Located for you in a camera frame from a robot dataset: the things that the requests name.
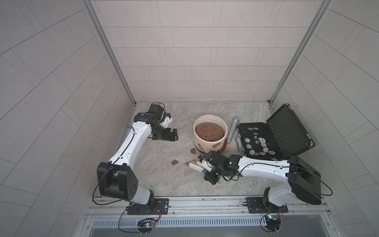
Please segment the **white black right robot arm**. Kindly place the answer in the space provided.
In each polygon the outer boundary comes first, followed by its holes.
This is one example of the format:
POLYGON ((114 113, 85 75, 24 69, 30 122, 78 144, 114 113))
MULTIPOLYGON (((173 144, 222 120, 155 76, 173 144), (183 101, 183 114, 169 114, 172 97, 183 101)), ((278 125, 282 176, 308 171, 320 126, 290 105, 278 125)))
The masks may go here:
POLYGON ((241 155, 226 157, 220 152, 210 151, 199 155, 196 162, 204 169, 204 179, 212 185, 216 185, 220 178, 237 181, 240 177, 248 176, 280 182, 277 187, 265 188, 261 198, 248 203, 256 209, 278 211, 296 200, 312 205, 322 203, 321 174, 299 157, 266 161, 241 155))

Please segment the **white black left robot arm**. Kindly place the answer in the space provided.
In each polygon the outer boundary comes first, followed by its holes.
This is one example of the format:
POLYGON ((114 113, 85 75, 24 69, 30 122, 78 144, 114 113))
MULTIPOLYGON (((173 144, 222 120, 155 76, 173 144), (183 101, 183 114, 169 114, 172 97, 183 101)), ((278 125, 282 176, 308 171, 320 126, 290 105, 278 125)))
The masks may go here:
POLYGON ((129 134, 119 150, 108 162, 98 165, 98 184, 95 189, 101 196, 115 198, 112 203, 126 200, 135 208, 143 208, 146 212, 156 209, 153 191, 139 185, 133 167, 148 138, 171 142, 179 139, 177 129, 168 127, 171 122, 171 115, 160 102, 152 103, 147 112, 138 113, 134 117, 133 124, 129 126, 129 134))

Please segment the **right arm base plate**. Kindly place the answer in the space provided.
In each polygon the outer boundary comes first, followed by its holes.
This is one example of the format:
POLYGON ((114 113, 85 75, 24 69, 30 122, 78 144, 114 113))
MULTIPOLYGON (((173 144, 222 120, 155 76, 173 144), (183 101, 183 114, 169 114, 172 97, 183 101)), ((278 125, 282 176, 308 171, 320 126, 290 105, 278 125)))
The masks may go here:
POLYGON ((288 213, 288 207, 283 205, 281 207, 275 206, 269 201, 264 201, 263 197, 248 197, 242 204, 248 208, 250 214, 267 214, 267 213, 288 213))

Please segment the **blue white scrub brush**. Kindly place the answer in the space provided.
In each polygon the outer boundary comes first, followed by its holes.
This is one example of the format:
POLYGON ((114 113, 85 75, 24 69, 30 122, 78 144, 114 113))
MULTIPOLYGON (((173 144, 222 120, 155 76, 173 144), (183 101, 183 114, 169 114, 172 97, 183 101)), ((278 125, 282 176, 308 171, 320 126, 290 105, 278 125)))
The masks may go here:
POLYGON ((202 165, 199 165, 196 161, 191 161, 189 167, 197 172, 204 174, 204 168, 202 165))

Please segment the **cream ceramic pot with soil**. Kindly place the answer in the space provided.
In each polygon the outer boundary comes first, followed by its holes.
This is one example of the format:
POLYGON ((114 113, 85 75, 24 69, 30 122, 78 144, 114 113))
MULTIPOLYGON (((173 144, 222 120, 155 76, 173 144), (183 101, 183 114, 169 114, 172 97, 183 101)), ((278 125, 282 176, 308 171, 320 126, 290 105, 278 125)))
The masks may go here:
POLYGON ((195 147, 201 153, 226 149, 228 127, 218 116, 204 115, 199 117, 193 125, 193 139, 195 147))

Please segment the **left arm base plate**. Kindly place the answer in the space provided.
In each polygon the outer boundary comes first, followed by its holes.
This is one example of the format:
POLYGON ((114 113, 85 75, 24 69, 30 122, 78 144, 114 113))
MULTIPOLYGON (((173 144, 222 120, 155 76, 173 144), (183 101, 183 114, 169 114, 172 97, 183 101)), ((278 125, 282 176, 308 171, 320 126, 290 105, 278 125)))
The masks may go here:
POLYGON ((168 213, 169 199, 154 198, 154 202, 149 200, 146 205, 131 202, 127 208, 128 215, 166 215, 168 213))

